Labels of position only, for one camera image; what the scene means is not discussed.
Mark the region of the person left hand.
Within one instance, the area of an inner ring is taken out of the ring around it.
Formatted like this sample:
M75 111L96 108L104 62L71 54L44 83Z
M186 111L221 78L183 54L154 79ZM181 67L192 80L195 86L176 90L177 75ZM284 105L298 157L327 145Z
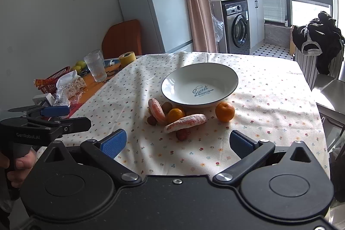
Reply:
M7 174L7 178L9 179L12 187L19 188L23 185L23 182L34 167L36 159L36 151L32 148L24 157L15 159L15 170L10 171ZM1 169L9 168L9 164L10 160L1 153ZM3 179L3 176L1 176L1 191L4 191L5 187L6 180Z

